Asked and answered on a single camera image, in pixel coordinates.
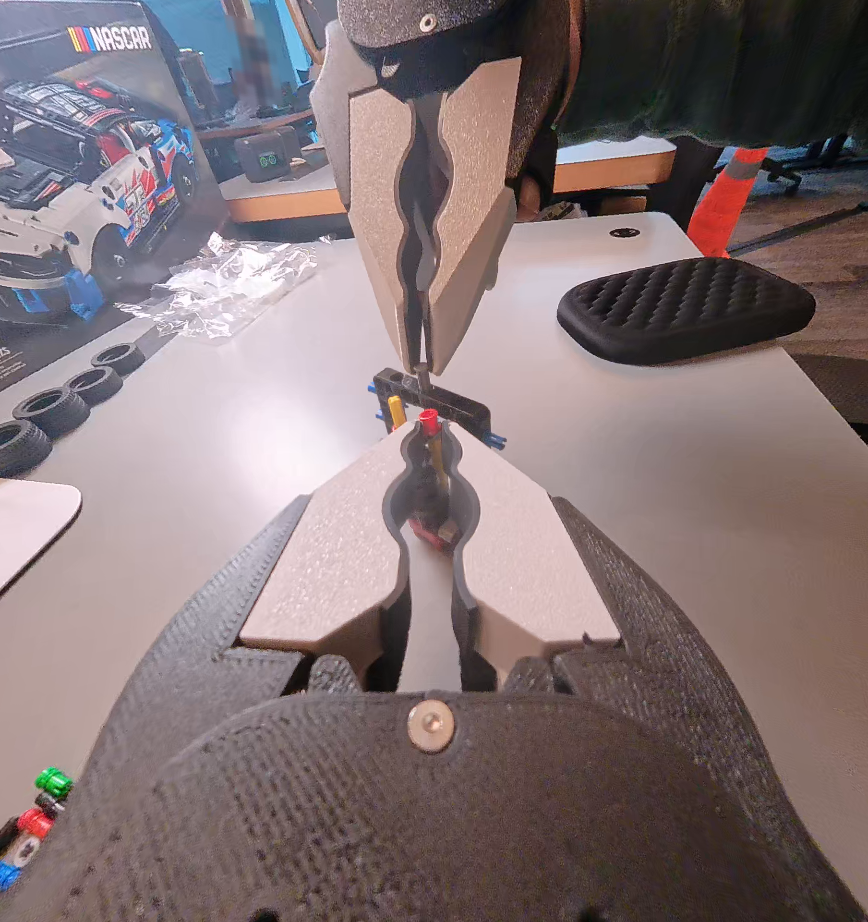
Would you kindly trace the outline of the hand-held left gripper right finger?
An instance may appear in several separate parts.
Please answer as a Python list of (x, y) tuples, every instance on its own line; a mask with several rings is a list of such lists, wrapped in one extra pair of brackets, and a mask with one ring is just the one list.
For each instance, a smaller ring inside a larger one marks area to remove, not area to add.
[(443, 463), (459, 528), (451, 617), (463, 690), (493, 690), (526, 657), (621, 641), (607, 596), (549, 493), (462, 428)]

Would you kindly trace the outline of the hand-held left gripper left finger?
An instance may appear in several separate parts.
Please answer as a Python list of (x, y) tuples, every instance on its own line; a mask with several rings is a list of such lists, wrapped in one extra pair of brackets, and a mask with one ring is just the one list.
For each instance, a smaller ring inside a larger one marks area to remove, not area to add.
[(411, 620), (403, 530), (416, 504), (417, 424), (309, 497), (241, 631), (242, 647), (343, 657), (366, 690), (395, 690)]

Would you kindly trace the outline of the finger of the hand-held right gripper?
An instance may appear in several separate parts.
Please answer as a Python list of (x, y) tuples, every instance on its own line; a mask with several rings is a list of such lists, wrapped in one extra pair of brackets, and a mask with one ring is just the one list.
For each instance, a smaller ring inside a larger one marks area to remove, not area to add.
[(428, 288), (428, 362), (442, 375), (497, 281), (515, 222), (507, 185), (520, 57), (481, 63), (440, 105), (438, 141), (448, 189), (433, 223), (437, 264)]
[(400, 190), (416, 140), (411, 103), (383, 88), (349, 99), (350, 202), (356, 236), (382, 322), (405, 372), (419, 361), (420, 334), (409, 330), (412, 285), (405, 269), (409, 220)]

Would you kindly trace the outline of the black lego frame assembly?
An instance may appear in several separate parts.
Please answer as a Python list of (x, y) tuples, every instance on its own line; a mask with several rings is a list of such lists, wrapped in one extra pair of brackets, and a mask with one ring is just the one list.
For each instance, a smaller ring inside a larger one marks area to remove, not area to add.
[(443, 459), (443, 425), (455, 424), (497, 451), (506, 448), (507, 440), (492, 431), (490, 410), (484, 404), (440, 386), (431, 385), (430, 392), (422, 393), (416, 376), (385, 368), (373, 377), (367, 389), (378, 400), (376, 418), (385, 424), (387, 432), (391, 432), (392, 426), (387, 398), (392, 395), (403, 399), (405, 413), (408, 407), (418, 409), (419, 413), (427, 408), (437, 409), (441, 431), (432, 439), (424, 436), (425, 454), (407, 521), (415, 536), (431, 547), (441, 552), (453, 549), (461, 532), (450, 513), (451, 487)]

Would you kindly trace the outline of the pile of small lego pieces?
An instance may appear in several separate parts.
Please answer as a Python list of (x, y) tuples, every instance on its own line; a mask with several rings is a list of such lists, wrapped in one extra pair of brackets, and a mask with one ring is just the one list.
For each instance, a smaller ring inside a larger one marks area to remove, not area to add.
[(20, 881), (44, 840), (66, 812), (74, 779), (64, 769), (51, 765), (36, 776), (34, 787), (32, 804), (0, 828), (0, 898)]

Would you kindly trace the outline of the person's right forearm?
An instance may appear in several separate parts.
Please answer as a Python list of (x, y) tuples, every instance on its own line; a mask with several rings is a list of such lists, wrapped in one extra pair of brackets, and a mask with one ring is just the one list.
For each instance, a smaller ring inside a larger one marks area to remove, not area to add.
[(585, 2), (563, 144), (868, 145), (868, 1)]

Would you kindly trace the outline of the lego set box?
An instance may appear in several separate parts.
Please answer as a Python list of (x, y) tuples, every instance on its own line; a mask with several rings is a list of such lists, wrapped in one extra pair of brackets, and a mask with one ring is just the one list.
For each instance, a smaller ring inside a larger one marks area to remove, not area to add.
[(0, 2), (0, 392), (227, 220), (178, 54), (144, 2)]

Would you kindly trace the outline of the person's right hand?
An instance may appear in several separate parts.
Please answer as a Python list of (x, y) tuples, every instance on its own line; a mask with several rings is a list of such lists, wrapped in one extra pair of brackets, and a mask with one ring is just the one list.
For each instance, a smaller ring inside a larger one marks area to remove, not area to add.
[(530, 223), (539, 219), (543, 209), (551, 203), (552, 191), (547, 192), (544, 184), (529, 171), (520, 177), (517, 192), (517, 223)]

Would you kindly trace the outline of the dark device with green lights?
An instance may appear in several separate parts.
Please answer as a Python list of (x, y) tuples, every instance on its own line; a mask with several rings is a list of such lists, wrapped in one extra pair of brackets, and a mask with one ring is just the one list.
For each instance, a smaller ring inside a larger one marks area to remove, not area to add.
[(289, 176), (292, 161), (301, 156), (300, 140), (292, 125), (238, 138), (234, 149), (243, 174), (251, 183)]

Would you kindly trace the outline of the grey top wooden table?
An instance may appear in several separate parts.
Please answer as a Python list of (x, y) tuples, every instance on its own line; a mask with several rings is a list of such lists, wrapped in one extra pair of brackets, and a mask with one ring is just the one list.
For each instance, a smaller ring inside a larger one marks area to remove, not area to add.
[[(671, 174), (676, 147), (665, 139), (639, 136), (626, 142), (601, 140), (562, 147), (556, 155), (556, 194), (621, 186), (653, 185)], [(244, 175), (219, 189), (237, 223), (341, 215), (346, 212), (331, 166), (301, 165), (278, 179), (250, 182)]]

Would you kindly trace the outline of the clear plastic bag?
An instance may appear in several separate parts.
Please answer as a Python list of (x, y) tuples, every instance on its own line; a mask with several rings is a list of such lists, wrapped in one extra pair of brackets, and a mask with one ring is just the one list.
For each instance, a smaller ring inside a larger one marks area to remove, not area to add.
[(317, 274), (332, 238), (306, 243), (231, 240), (212, 233), (198, 256), (174, 267), (138, 303), (116, 308), (161, 337), (230, 339)]

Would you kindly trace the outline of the black fabric cushion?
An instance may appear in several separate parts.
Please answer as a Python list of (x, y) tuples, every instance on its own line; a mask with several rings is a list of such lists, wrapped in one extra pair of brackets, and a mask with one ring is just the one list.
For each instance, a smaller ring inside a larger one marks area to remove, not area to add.
[(806, 328), (817, 308), (805, 288), (745, 261), (683, 259), (579, 283), (560, 299), (560, 327), (611, 363), (680, 363)]

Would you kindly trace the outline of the orange traffic cone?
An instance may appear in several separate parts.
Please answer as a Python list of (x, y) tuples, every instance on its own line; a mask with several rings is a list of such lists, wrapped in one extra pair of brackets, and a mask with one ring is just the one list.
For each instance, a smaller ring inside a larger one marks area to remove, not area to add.
[(704, 257), (727, 257), (727, 247), (768, 147), (739, 147), (695, 207), (687, 236)]

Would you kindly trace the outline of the white book stand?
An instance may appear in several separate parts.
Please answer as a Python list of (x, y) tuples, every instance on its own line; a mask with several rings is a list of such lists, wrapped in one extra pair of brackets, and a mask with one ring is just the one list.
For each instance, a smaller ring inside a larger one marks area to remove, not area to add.
[(82, 494), (71, 485), (0, 478), (0, 594), (81, 508)]

